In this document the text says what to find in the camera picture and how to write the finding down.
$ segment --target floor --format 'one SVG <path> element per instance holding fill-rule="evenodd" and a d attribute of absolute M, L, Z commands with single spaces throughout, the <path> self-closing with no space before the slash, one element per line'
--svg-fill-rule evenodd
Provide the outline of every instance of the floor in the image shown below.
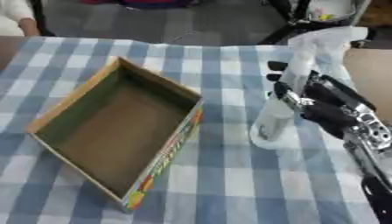
<path fill-rule="evenodd" d="M 260 0 L 206 0 L 187 9 L 130 10 L 116 4 L 48 0 L 48 26 L 62 37 L 135 39 L 189 46 L 248 46 L 284 21 Z M 392 30 L 380 29 L 369 48 L 392 49 Z"/>

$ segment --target white object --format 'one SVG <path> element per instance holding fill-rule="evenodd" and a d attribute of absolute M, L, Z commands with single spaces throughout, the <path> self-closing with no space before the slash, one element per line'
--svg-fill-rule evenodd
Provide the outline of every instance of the white object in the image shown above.
<path fill-rule="evenodd" d="M 319 19 L 322 15 L 332 15 L 325 22 L 339 21 L 355 13 L 355 4 L 352 0 L 313 0 L 309 4 L 309 12 L 314 21 L 323 21 Z"/>
<path fill-rule="evenodd" d="M 23 36 L 18 26 L 22 18 L 34 18 L 26 0 L 0 0 L 0 35 Z"/>
<path fill-rule="evenodd" d="M 294 56 L 283 72 L 280 81 L 287 83 L 294 92 L 301 95 L 313 69 L 317 47 L 308 41 L 305 35 L 290 39 L 289 47 L 294 51 Z M 251 132 L 253 132 L 250 135 L 254 144 L 260 143 L 262 139 L 277 140 L 293 115 L 292 109 L 279 101 L 275 94 L 272 94 L 251 128 Z"/>
<path fill-rule="evenodd" d="M 324 59 L 324 64 L 328 65 L 327 71 L 323 71 L 324 74 L 334 78 L 346 78 L 347 71 L 343 67 L 343 57 L 349 48 L 349 43 L 366 39 L 367 36 L 368 28 L 348 26 L 308 32 L 291 38 L 289 46 L 293 49 L 294 55 L 280 81 L 287 83 L 301 95 L 308 75 L 315 67 L 316 55 L 319 54 L 324 55 L 321 58 Z M 283 137 L 290 141 L 296 132 L 296 127 L 291 122 L 292 117 L 293 111 L 273 94 L 264 104 L 250 129 L 251 141 L 264 149 L 276 149 L 277 145 L 281 145 L 276 141 L 285 140 Z M 291 133 L 282 136 L 287 132 L 284 131 L 286 129 Z"/>

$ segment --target chair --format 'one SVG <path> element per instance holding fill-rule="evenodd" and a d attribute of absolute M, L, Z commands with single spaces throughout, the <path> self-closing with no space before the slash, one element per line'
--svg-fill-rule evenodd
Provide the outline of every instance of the chair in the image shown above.
<path fill-rule="evenodd" d="M 344 25 L 347 21 L 341 20 L 331 23 L 311 21 L 307 10 L 311 0 L 299 0 L 297 8 L 291 10 L 290 0 L 262 0 L 263 4 L 269 3 L 287 21 L 287 24 L 260 41 L 258 45 L 274 45 L 293 32 L 310 32 L 325 28 Z"/>
<path fill-rule="evenodd" d="M 30 0 L 32 11 L 34 12 L 37 27 L 42 36 L 54 37 L 55 35 L 46 27 L 46 16 L 44 13 L 44 4 L 46 0 Z"/>

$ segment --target table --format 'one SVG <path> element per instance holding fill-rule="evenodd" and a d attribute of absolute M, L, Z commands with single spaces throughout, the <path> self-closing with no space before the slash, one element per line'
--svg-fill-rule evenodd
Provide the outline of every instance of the table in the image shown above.
<path fill-rule="evenodd" d="M 390 50 L 353 49 L 346 55 L 346 68 L 358 91 L 377 108 L 377 115 L 392 122 L 392 99 L 390 97 Z"/>
<path fill-rule="evenodd" d="M 199 131 L 131 215 L 23 131 L 109 55 L 160 71 L 205 100 Z M 290 57 L 284 46 L 28 39 L 0 75 L 0 222 L 376 223 L 341 141 L 317 125 L 296 119 L 290 149 L 259 149 L 249 141 L 270 87 L 267 61 Z"/>

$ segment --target person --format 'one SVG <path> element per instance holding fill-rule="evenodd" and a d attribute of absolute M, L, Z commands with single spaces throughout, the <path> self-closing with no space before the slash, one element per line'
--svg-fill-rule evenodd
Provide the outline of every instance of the person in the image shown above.
<path fill-rule="evenodd" d="M 27 0 L 0 0 L 0 35 L 39 36 L 32 8 Z"/>

